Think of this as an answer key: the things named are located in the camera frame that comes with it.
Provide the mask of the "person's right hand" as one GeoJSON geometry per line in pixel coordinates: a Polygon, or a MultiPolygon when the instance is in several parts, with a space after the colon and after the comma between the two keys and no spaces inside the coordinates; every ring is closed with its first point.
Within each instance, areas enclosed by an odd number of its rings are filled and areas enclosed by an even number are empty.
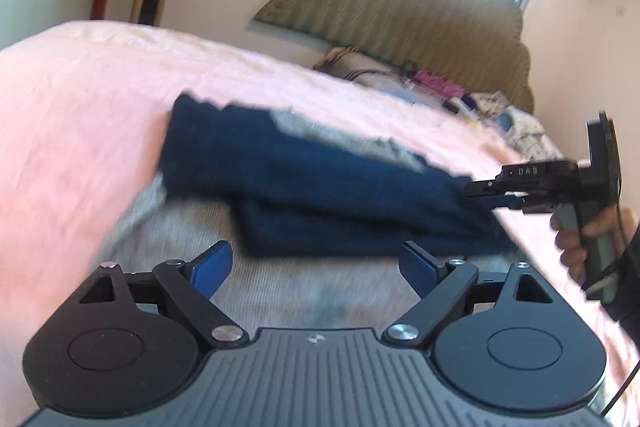
{"type": "Polygon", "coordinates": [[[617,256],[620,257],[639,228],[639,218],[629,208],[608,207],[582,228],[582,233],[563,227],[559,213],[553,213],[550,225],[555,235],[555,246],[562,251],[561,263],[572,280],[581,284],[585,278],[587,249],[582,239],[596,239],[611,234],[617,256]]]}

